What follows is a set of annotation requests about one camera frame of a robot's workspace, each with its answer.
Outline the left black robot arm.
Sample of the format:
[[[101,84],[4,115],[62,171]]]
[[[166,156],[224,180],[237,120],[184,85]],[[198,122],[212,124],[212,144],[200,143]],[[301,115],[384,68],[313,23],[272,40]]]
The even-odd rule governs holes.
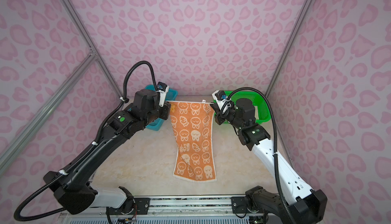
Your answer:
[[[133,103],[115,112],[103,127],[99,139],[68,164],[50,189],[59,204],[71,214],[88,208],[108,207],[128,214],[135,208],[134,197],[125,187],[95,188],[88,183],[92,174],[122,144],[160,118],[169,117],[171,105],[166,91],[143,89],[134,96]]]

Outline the teal plastic basket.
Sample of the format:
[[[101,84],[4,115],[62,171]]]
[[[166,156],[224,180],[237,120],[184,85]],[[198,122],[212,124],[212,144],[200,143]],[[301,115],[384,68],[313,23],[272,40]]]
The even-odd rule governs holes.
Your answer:
[[[148,85],[138,91],[132,103],[126,107],[133,117],[144,122],[144,127],[158,131],[164,121],[170,115],[170,101],[174,101],[178,91],[168,85],[159,82],[156,90],[153,85]]]

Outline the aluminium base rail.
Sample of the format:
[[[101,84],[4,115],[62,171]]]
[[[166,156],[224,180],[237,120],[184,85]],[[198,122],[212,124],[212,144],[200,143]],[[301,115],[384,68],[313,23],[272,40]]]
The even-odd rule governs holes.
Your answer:
[[[262,215],[239,216],[232,213],[231,197],[211,196],[149,196],[146,215],[109,215],[107,208],[91,208],[76,215],[63,212],[59,224],[288,224],[280,198],[265,190],[248,193],[245,199],[251,207],[264,209]]]

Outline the right corner aluminium post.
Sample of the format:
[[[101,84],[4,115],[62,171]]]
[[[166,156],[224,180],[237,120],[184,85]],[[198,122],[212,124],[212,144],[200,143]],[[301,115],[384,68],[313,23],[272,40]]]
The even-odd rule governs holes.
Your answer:
[[[270,82],[268,89],[266,91],[267,97],[270,97],[270,95],[273,91],[273,88],[277,83],[278,77],[282,71],[282,68],[288,59],[288,55],[289,55],[291,49],[293,48],[295,41],[300,33],[300,29],[302,28],[303,24],[305,23],[305,20],[308,16],[312,6],[314,5],[315,1],[316,0],[304,0],[302,8],[300,9],[300,12],[298,13],[297,18],[294,22],[293,28],[290,31],[290,35],[288,36],[286,45],[285,45],[283,52],[278,60],[276,70],[272,76],[271,82]]]

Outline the teal yellow hippo towel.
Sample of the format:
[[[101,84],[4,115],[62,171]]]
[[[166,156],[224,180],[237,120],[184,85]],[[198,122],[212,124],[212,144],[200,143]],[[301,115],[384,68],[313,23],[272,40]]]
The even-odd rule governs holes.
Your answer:
[[[257,106],[255,106],[255,118],[256,120],[259,120],[259,111]]]

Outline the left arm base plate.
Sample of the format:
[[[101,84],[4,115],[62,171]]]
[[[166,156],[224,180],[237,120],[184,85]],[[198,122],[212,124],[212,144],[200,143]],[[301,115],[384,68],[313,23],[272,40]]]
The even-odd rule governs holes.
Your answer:
[[[109,207],[109,215],[146,215],[150,206],[150,198],[128,198],[119,208]]]

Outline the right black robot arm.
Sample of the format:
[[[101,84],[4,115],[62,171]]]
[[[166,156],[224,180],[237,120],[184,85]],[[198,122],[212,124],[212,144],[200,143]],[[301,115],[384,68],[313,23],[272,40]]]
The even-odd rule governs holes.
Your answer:
[[[275,149],[267,130],[256,122],[255,106],[247,98],[236,102],[226,95],[214,95],[215,121],[228,122],[246,146],[275,178],[277,193],[256,186],[245,193],[245,207],[250,212],[272,213],[284,224],[316,224],[323,220],[327,196],[307,184]]]

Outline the orange patterned towel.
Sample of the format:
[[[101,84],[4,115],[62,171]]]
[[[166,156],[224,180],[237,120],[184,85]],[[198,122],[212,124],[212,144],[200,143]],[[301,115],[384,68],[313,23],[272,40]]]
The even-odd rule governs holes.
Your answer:
[[[212,146],[214,110],[209,103],[170,102],[177,144],[173,176],[190,182],[215,182]]]

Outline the left corner aluminium post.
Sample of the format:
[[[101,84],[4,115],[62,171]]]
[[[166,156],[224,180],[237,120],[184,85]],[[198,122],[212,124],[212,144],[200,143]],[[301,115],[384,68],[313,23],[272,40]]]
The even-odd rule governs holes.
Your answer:
[[[108,69],[108,66],[105,64],[100,52],[98,51],[90,33],[88,32],[84,22],[82,21],[82,18],[77,13],[73,3],[71,0],[60,0],[61,4],[67,11],[69,17],[71,18],[72,22],[74,23],[76,29],[78,30],[79,34],[81,35],[82,39],[86,43],[86,45],[90,49],[90,53],[92,56],[94,56],[98,62],[98,65],[100,66],[100,69],[102,70],[103,74],[107,78],[109,84],[113,88],[113,90],[116,92],[118,97],[122,96],[122,90],[118,86],[117,82],[115,81],[113,75]]]

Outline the green plastic basket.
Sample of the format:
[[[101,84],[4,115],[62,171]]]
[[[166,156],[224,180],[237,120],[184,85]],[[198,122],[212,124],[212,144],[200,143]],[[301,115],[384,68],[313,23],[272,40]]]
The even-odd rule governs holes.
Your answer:
[[[258,107],[259,111],[259,120],[256,120],[258,124],[262,124],[271,119],[269,108],[264,100],[264,98],[254,91],[239,91],[231,97],[231,101],[236,104],[237,100],[240,98],[247,98],[252,101],[253,106]]]

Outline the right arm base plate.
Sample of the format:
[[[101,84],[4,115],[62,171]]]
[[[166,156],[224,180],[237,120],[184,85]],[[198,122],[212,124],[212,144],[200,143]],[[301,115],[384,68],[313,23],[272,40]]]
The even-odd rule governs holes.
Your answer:
[[[248,201],[245,199],[245,196],[234,196],[230,198],[232,213],[239,216],[243,215],[262,215],[267,213],[264,209],[256,209],[251,207]]]

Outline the corner aluminium post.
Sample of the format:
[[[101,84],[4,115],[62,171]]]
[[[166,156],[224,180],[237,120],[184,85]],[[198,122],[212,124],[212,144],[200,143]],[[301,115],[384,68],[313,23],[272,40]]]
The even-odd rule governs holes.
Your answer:
[[[90,33],[88,32],[84,22],[82,21],[82,18],[77,13],[73,3],[71,0],[60,0],[61,4],[67,11],[69,17],[71,18],[72,22],[74,23],[76,29],[78,30],[79,34],[81,35],[82,39],[86,43],[86,45],[90,49],[90,53],[92,56],[94,56],[98,62],[98,65],[100,66],[100,69],[102,70],[103,74],[107,78],[109,84],[113,88],[113,90],[116,92],[118,97],[122,96],[122,90],[118,86],[117,82],[115,81],[113,75],[108,69],[108,66],[105,64],[100,52],[98,51]]]
[[[300,12],[298,13],[297,18],[294,22],[293,28],[290,31],[290,35],[288,36],[286,45],[285,45],[283,52],[278,60],[276,70],[272,76],[271,82],[270,82],[268,89],[266,91],[267,97],[270,97],[270,95],[273,91],[273,88],[277,83],[278,77],[282,71],[282,68],[288,59],[288,55],[289,55],[291,49],[293,48],[295,41],[300,33],[300,29],[302,28],[303,24],[305,23],[305,20],[308,16],[312,6],[314,5],[315,1],[316,0],[304,0],[302,8],[300,9]]]

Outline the left diagonal aluminium strut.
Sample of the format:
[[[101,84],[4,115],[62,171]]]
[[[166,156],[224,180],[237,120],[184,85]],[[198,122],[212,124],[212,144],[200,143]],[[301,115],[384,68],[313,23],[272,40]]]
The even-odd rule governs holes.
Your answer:
[[[95,56],[96,54],[91,52],[85,58],[83,63],[75,69],[53,96],[48,99],[34,117],[22,128],[20,133],[11,141],[10,146],[1,155],[2,176],[8,171],[15,159],[18,158],[26,145],[30,142],[31,138],[40,130],[89,67],[95,62]]]

